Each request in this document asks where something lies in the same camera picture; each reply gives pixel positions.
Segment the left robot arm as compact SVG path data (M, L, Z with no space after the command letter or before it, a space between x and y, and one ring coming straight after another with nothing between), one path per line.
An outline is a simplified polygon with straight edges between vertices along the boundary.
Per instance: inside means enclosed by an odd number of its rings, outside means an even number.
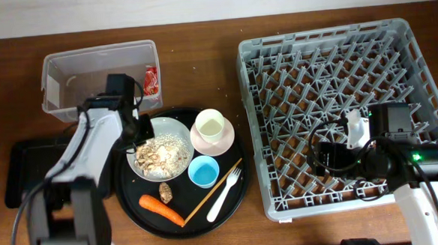
M110 74L105 92L78 106L73 138L44 181L22 200L29 245L115 245L103 200L104 166L112 152L126 152L154 137L148 115L134 116L143 87Z

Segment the rice and peanut shells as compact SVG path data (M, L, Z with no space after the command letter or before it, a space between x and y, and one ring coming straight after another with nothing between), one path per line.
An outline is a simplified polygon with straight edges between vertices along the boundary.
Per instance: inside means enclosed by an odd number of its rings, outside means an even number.
M180 135L162 134L138 146L132 164L145 178L163 180L181 174L192 151Z

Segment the wooden chopstick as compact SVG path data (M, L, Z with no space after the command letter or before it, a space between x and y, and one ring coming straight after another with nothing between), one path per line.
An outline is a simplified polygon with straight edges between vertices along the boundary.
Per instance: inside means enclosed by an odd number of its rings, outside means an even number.
M221 184L226 181L230 177L239 176L241 174L241 170L237 169L238 164L243 161L243 158L240 158L232 168L229 169L229 171L221 178L221 180L215 184L215 186L209 191L206 197L202 199L202 201L194 208L194 210L187 216L187 218L184 220L184 224L187 224L191 221L191 218L196 214L196 212L206 203L206 201L209 199L209 197L212 196L212 194L221 186Z

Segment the white plastic fork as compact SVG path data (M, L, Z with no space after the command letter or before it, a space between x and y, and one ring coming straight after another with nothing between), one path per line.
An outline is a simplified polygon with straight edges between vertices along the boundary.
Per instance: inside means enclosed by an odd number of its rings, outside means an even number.
M216 201L214 202L213 206L209 210L207 214L207 221L208 222L214 222L217 219L217 216L223 206L223 203L225 202L225 198L227 197L229 191L231 190L231 187L236 184L236 181L239 179L239 176L241 174L241 169L236 167L233 171L230 172L229 176L226 179L226 184L223 189L223 191L220 193Z

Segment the red snack wrapper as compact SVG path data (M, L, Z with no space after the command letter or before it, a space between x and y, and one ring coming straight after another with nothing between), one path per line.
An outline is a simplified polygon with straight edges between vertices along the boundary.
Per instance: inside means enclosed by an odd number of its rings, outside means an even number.
M144 95L154 95L159 92L158 72L156 67L147 67L144 80Z

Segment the white cup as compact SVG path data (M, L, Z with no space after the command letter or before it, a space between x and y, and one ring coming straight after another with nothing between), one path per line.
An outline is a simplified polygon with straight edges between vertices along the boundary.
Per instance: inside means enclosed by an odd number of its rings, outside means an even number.
M215 143L224 133L225 117L216 109L204 109L197 115L195 125L202 139Z

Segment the grey plate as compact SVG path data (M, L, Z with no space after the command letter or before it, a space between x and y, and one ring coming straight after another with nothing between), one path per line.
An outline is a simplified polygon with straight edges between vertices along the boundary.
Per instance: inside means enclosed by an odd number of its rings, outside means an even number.
M182 174L194 156L191 132L176 118L153 118L151 125L154 138L126 154L128 165L147 181L169 181Z

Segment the light blue cup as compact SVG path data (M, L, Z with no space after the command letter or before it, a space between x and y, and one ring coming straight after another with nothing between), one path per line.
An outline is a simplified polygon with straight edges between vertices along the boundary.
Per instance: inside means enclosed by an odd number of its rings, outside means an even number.
M216 159L207 155L192 159L187 173L190 180L203 189L212 187L220 174Z

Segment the pink bowl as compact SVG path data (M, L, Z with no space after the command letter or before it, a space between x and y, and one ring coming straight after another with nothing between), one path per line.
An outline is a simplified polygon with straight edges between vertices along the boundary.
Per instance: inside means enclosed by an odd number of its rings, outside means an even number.
M200 132L196 129L195 124L192 125L192 128L190 129L190 134L190 142L193 147L201 155L209 155L211 157L217 157L227 152L233 145L235 139L235 129L227 118L225 119L223 135L218 142L206 142L201 137Z

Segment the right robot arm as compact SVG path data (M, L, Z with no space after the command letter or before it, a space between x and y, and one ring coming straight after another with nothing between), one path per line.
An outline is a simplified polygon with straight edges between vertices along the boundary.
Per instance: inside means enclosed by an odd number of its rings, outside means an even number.
M334 124L347 129L345 144L308 140L307 162L315 174L353 179L354 193L364 182L383 179L382 194L394 196L412 245L438 245L438 144L417 141L408 104L376 104L365 117L353 110L316 128Z

